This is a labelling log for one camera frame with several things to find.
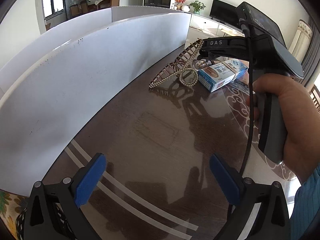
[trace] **potted plant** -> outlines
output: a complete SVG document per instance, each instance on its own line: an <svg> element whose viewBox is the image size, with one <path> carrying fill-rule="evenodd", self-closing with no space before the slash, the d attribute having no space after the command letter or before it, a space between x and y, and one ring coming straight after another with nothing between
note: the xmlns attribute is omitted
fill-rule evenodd
<svg viewBox="0 0 320 240"><path fill-rule="evenodd" d="M193 12L195 14L200 14L200 11L205 8L203 2L199 2L198 0L195 0L194 2L190 3L189 6L193 7Z"/></svg>
<svg viewBox="0 0 320 240"><path fill-rule="evenodd" d="M182 4L186 1L186 0L174 0L177 4L177 10L181 9Z"/></svg>

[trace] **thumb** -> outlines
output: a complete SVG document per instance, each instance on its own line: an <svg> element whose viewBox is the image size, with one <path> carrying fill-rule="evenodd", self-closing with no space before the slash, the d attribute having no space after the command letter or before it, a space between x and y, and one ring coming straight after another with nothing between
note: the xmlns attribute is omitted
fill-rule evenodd
<svg viewBox="0 0 320 240"><path fill-rule="evenodd" d="M290 77L268 73L259 77L252 84L252 88L255 92L268 92L279 96L288 87L288 82L292 81L293 80Z"/></svg>

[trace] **silver screw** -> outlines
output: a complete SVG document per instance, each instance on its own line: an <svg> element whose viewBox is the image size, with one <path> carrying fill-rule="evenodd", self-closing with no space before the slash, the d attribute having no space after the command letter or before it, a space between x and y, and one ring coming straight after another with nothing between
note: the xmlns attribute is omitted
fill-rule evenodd
<svg viewBox="0 0 320 240"><path fill-rule="evenodd" d="M66 178L63 179L62 182L63 182L64 184L68 184L68 183L70 183L70 181L71 181L71 178L66 177Z"/></svg>
<svg viewBox="0 0 320 240"><path fill-rule="evenodd" d="M275 187L281 187L281 184L279 181L274 181L273 185L275 185Z"/></svg>
<svg viewBox="0 0 320 240"><path fill-rule="evenodd" d="M253 180L252 180L251 178L249 178L249 177L246 177L246 178L244 178L243 180L244 180L244 182L245 182L246 184L251 184L251 183L253 182Z"/></svg>
<svg viewBox="0 0 320 240"><path fill-rule="evenodd" d="M37 181L35 184L34 184L35 187L40 187L41 186L41 181Z"/></svg>

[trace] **wooden railing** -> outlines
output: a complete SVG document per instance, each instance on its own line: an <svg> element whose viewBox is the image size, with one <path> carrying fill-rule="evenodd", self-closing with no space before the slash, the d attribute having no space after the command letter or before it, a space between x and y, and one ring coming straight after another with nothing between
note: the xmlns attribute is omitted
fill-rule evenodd
<svg viewBox="0 0 320 240"><path fill-rule="evenodd" d="M313 100L313 103L315 104L318 112L320 113L320 92L318 88L314 85L313 88L310 91L310 97Z"/></svg>

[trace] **blue gripper pad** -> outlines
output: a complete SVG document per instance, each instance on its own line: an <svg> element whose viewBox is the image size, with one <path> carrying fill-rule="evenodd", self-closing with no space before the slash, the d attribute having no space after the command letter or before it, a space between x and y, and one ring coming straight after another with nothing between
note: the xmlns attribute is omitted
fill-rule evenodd
<svg viewBox="0 0 320 240"><path fill-rule="evenodd" d="M209 166L228 202L238 206L243 191L243 188L239 188L239 186L241 187L239 183L242 180L240 174L217 155L210 157Z"/></svg>
<svg viewBox="0 0 320 240"><path fill-rule="evenodd" d="M89 200L95 186L106 169L106 165L106 157L103 154L100 154L77 185L74 200L78 208L81 205L86 204Z"/></svg>

